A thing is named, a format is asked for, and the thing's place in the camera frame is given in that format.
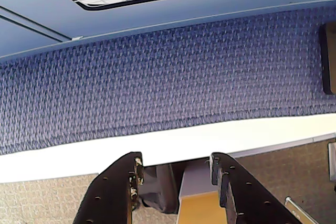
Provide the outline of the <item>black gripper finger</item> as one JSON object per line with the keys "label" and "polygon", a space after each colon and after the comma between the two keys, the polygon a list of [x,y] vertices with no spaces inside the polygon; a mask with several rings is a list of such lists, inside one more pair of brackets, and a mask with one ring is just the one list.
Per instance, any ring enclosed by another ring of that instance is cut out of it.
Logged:
{"label": "black gripper finger", "polygon": [[225,153],[209,158],[211,183],[218,188],[219,205],[227,223],[295,224],[297,219],[244,166]]}
{"label": "black gripper finger", "polygon": [[144,182],[141,152],[129,152],[89,185],[73,223],[132,223]]}

